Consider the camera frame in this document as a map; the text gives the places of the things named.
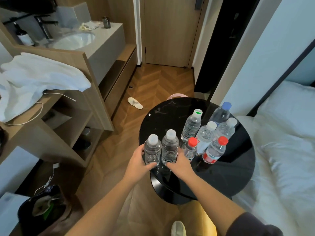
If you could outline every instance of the forearm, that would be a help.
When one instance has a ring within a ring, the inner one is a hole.
[[[134,184],[123,179],[92,209],[90,209],[66,236],[109,236],[120,210]]]
[[[195,173],[188,177],[185,183],[195,194],[221,235],[225,235],[235,219],[245,212]]]

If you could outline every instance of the round table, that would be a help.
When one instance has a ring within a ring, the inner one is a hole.
[[[143,144],[150,134],[156,134],[160,140],[167,130],[174,129],[180,139],[186,119],[197,108],[203,111],[202,126],[206,125],[218,106],[197,98],[175,98],[164,101],[152,108],[142,121],[139,131],[139,143]],[[255,168],[255,153],[250,137],[241,123],[235,127],[235,134],[229,139],[225,154],[215,163],[207,164],[201,157],[191,162],[195,173],[207,183],[231,198],[240,192],[250,181]],[[166,202],[184,204],[192,199],[194,193],[181,179],[163,165],[151,170],[151,182],[156,193]]]

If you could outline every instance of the bed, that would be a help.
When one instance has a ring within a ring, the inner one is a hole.
[[[248,185],[232,199],[285,236],[315,234],[315,88],[283,81],[255,117],[237,117],[254,146]]]

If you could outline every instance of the door handle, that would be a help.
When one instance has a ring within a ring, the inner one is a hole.
[[[196,0],[195,10],[201,10],[203,0]]]

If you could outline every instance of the sink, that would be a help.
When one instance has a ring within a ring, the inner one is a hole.
[[[75,33],[52,42],[49,47],[61,50],[76,50],[90,44],[95,39],[92,33]]]

